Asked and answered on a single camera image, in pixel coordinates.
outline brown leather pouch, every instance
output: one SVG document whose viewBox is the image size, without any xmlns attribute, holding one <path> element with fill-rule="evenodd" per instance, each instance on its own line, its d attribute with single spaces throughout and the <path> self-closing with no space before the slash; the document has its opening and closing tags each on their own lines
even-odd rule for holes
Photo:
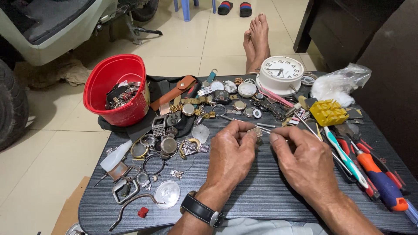
<svg viewBox="0 0 418 235">
<path fill-rule="evenodd" d="M 171 100 L 173 100 L 175 97 L 181 95 L 183 92 L 187 91 L 187 89 L 189 88 L 189 86 L 194 82 L 195 82 L 195 78 L 187 75 L 185 76 L 182 80 L 180 80 L 176 87 L 171 89 L 171 91 L 169 91 L 167 94 L 161 96 L 161 98 L 159 98 L 158 100 L 154 101 L 153 103 L 151 103 L 150 107 L 154 110 L 157 111 L 161 105 L 170 102 Z"/>
</svg>

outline motorcycle tire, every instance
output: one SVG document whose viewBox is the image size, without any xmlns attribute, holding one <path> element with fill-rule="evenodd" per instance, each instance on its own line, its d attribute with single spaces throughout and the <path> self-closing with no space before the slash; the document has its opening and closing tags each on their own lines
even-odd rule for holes
<svg viewBox="0 0 418 235">
<path fill-rule="evenodd" d="M 25 132 L 29 116 L 28 98 L 12 70 L 0 59 L 0 151 Z"/>
<path fill-rule="evenodd" d="M 143 8 L 132 10 L 132 18 L 136 21 L 145 22 L 152 19 L 157 12 L 159 0 L 149 0 Z"/>
</svg>

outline black and red slipper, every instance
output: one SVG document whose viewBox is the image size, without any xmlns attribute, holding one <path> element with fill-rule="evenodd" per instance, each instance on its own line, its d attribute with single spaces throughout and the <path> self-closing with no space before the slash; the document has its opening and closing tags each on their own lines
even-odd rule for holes
<svg viewBox="0 0 418 235">
<path fill-rule="evenodd" d="M 243 2 L 240 5 L 240 16 L 241 17 L 249 17 L 252 14 L 251 4 L 247 2 Z"/>
<path fill-rule="evenodd" d="M 223 1 L 221 5 L 218 7 L 218 14 L 220 15 L 228 15 L 229 11 L 234 6 L 233 3 L 230 3 L 229 1 Z"/>
</svg>

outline foot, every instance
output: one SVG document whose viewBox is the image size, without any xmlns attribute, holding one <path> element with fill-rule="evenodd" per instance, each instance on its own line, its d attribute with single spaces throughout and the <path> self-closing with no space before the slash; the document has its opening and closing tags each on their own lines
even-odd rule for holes
<svg viewBox="0 0 418 235">
<path fill-rule="evenodd" d="M 255 58 L 255 49 L 251 41 L 251 31 L 247 30 L 244 33 L 244 50 L 245 55 L 247 56 L 247 63 L 245 70 L 248 71 L 248 68 L 250 67 L 252 61 L 254 61 Z"/>
<path fill-rule="evenodd" d="M 268 24 L 264 13 L 260 13 L 250 23 L 251 41 L 255 48 L 255 56 L 266 59 L 270 57 L 268 45 Z"/>
</svg>

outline red bucket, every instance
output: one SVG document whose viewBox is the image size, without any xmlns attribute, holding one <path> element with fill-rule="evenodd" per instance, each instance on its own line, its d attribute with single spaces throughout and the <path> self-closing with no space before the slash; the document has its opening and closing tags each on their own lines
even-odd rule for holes
<svg viewBox="0 0 418 235">
<path fill-rule="evenodd" d="M 106 93 L 125 80 L 141 82 L 138 93 L 124 106 L 106 110 Z M 99 114 L 112 125 L 129 126 L 139 122 L 150 106 L 150 91 L 141 57 L 122 54 L 109 57 L 96 65 L 84 87 L 83 103 L 86 109 Z"/>
</svg>

